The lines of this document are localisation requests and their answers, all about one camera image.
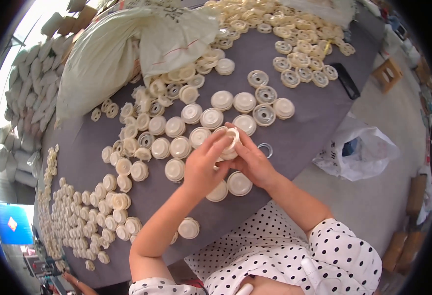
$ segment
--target woman's right hand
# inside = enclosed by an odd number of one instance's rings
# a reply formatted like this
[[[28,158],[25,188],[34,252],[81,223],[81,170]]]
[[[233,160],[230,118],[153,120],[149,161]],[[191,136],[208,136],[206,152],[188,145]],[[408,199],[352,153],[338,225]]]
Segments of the woman's right hand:
[[[228,128],[237,128],[231,123],[226,123]],[[268,191],[275,185],[280,174],[273,168],[264,153],[257,148],[250,137],[240,128],[239,137],[241,143],[237,143],[235,150],[237,158],[232,160],[231,168],[242,172],[254,185]]]

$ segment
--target table surface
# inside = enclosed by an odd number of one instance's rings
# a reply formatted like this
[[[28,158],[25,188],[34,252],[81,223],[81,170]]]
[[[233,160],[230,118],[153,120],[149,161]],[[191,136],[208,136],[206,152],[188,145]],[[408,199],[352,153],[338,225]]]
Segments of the table surface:
[[[332,54],[324,62],[342,63],[359,90],[362,90],[379,50],[383,23],[364,9],[361,9],[358,20],[350,27],[356,53],[346,57],[333,46]],[[278,97],[290,99],[295,105],[296,113],[288,120],[277,119],[269,127],[258,127],[252,140],[257,145],[272,145],[273,156],[270,162],[288,179],[294,179],[331,138],[353,101],[338,80],[331,81],[325,88],[319,88],[314,83],[301,83],[295,89],[285,87],[281,83],[280,73],[272,65],[274,57],[283,56],[274,47],[279,40],[274,34],[262,34],[256,30],[242,34],[232,48],[225,50],[226,57],[236,63],[234,72],[229,76],[221,76],[214,70],[207,74],[196,103],[203,109],[210,108],[210,98],[219,90],[227,90],[234,95],[244,91],[254,93],[254,88],[248,84],[247,74],[252,70],[266,72],[270,77],[268,85],[278,92]],[[112,100],[120,107],[126,102],[132,102],[130,94],[138,85],[127,84],[113,95]],[[175,101],[165,110],[165,118],[179,116],[183,107],[181,101]],[[231,122],[237,115],[239,113],[234,108],[225,111],[224,121]],[[187,125],[184,136],[188,136],[191,130],[199,126]],[[109,119],[102,115],[99,121],[93,122],[88,114],[64,122],[60,129],[48,131],[53,133],[44,137],[43,150],[47,151],[55,144],[60,146],[57,155],[58,175],[52,182],[52,191],[59,188],[60,177],[65,177],[67,183],[82,192],[93,191],[107,173],[117,175],[111,164],[105,164],[101,160],[101,150],[107,145],[113,145],[122,127],[118,117]],[[165,177],[164,167],[169,159],[171,157],[164,160],[151,159],[148,162],[149,177],[143,182],[133,182],[132,189],[128,192],[132,199],[129,216],[137,216],[143,224],[179,186]],[[205,247],[246,220],[269,200],[268,194],[255,186],[243,197],[228,194],[219,203],[203,199],[189,214],[200,223],[201,232],[198,237],[192,240],[179,237],[164,254],[165,262],[172,264]],[[71,248],[65,247],[64,251],[78,279],[97,288],[130,280],[130,246],[129,241],[116,238],[106,250],[111,262],[104,265],[99,260],[94,261],[96,269],[93,272],[86,270],[85,259],[73,256]]]

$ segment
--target polka dot blouse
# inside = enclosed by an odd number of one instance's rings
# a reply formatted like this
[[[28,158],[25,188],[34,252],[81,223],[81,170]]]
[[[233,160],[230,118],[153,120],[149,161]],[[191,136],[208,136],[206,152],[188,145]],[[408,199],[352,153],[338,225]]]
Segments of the polka dot blouse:
[[[300,286],[305,294],[315,294],[319,288],[328,294],[374,293],[382,261],[372,246],[334,219],[319,223],[306,242],[277,208],[271,201],[237,229],[185,258],[209,295],[236,294],[247,275]],[[314,286],[312,281],[320,283]],[[140,280],[129,289],[129,295],[156,294],[206,292],[162,278]]]

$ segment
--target wooden stool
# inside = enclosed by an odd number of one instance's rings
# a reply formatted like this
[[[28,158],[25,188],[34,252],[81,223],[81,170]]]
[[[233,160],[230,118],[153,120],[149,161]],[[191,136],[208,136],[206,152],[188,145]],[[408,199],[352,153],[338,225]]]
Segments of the wooden stool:
[[[382,85],[382,93],[386,94],[403,77],[403,72],[392,58],[387,59],[373,73],[378,82]]]

